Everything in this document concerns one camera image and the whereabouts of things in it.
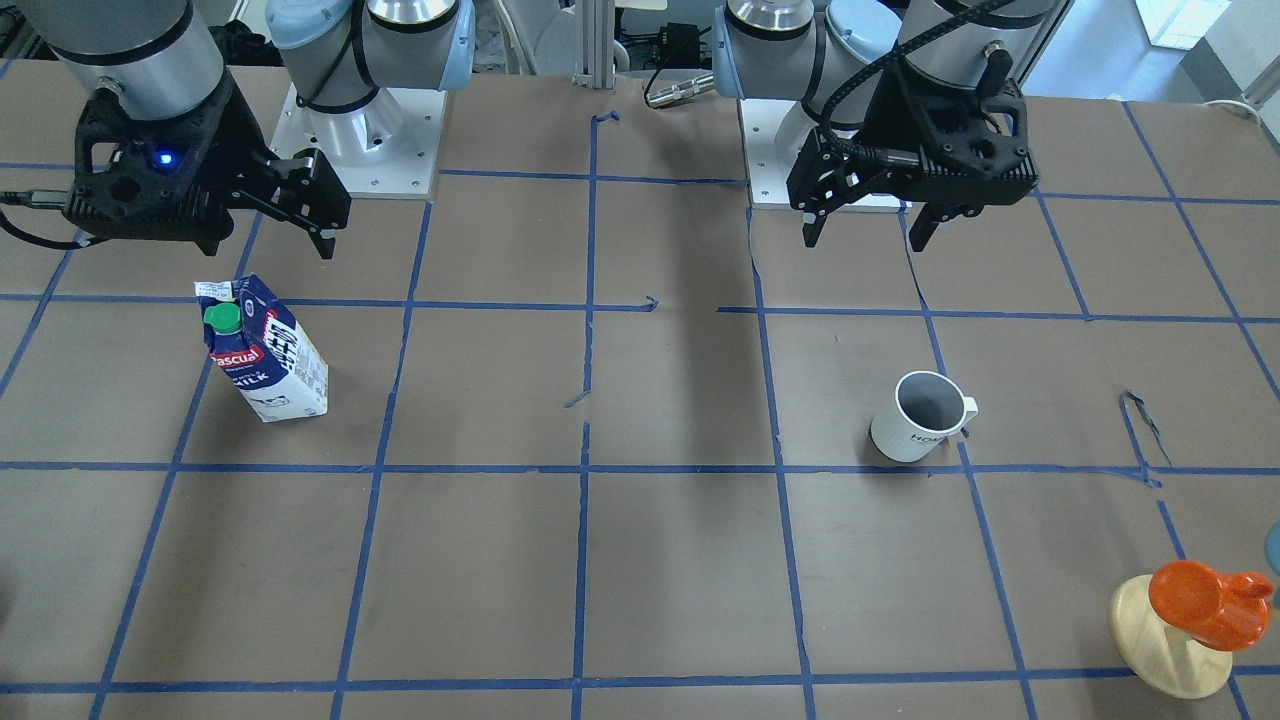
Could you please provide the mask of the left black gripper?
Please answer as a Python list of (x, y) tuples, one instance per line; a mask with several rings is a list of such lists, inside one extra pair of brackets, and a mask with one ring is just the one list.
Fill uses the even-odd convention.
[(923, 252), (956, 217), (1015, 204), (1039, 182), (1015, 79), (950, 88), (922, 76), (881, 76), (850, 142), (856, 152), (810, 136), (788, 174), (806, 249), (818, 245), (831, 214), (869, 193), (927, 202), (909, 229), (911, 251)]

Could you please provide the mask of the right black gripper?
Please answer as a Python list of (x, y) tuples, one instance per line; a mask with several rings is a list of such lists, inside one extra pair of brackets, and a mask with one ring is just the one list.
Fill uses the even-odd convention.
[[(192, 243), (206, 256), (230, 236), (233, 208), (255, 208), (305, 232), (332, 260), (351, 196), (320, 149), (283, 160), (229, 70), (195, 109), (163, 120), (129, 117), (93, 91), (76, 127), (76, 173), (61, 214), (101, 240)], [(283, 181), (283, 196), (271, 200)]]

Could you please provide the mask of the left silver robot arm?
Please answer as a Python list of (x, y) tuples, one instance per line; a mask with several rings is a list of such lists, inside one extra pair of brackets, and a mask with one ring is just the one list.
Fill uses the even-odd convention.
[(1052, 1), (728, 1), (712, 26), (717, 91), (796, 102), (786, 178), (817, 246), (869, 195), (919, 205), (922, 251), (945, 223), (1020, 202), (1039, 182), (1015, 69)]

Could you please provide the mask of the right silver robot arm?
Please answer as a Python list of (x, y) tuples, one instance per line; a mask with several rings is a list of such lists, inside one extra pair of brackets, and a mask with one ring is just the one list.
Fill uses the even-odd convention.
[(330, 259), (349, 218), (337, 163), (379, 160), (399, 141), (397, 88), (456, 91), (472, 74), (471, 1), (270, 1), (271, 42), (315, 141), (270, 149), (214, 32), (192, 1), (22, 1), (88, 92), (67, 190), (6, 191), (59, 211), (79, 241), (3, 229), (55, 250), (109, 240), (187, 242), (212, 256), (251, 209), (305, 231)]

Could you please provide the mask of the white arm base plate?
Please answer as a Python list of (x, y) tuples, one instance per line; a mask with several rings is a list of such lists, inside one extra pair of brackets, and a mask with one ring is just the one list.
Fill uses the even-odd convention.
[(289, 87), (268, 146), (289, 158), (324, 152), (353, 199), (429, 200), (436, 178), (448, 92), (383, 88), (342, 114), (302, 108)]
[(739, 119), (751, 206), (788, 210), (787, 178), (814, 122), (799, 101), (778, 99), (739, 100)]

